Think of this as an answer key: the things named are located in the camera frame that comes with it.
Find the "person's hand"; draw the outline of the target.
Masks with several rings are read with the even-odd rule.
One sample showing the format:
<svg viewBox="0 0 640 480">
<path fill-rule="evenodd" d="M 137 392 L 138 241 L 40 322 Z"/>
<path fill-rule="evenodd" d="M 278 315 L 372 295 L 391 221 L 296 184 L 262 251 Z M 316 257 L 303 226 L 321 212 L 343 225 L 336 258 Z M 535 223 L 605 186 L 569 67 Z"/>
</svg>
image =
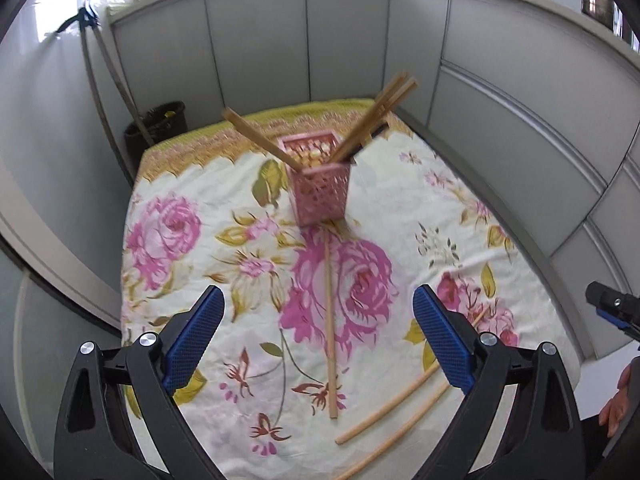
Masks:
<svg viewBox="0 0 640 480">
<path fill-rule="evenodd" d="M 614 434 L 616 434 L 618 428 L 620 428 L 620 424 L 628 411 L 630 375 L 631 365 L 628 364 L 622 371 L 622 374 L 620 374 L 620 379 L 617 383 L 617 392 L 600 411 L 599 425 L 606 428 L 609 438 L 614 437 Z"/>
</svg>

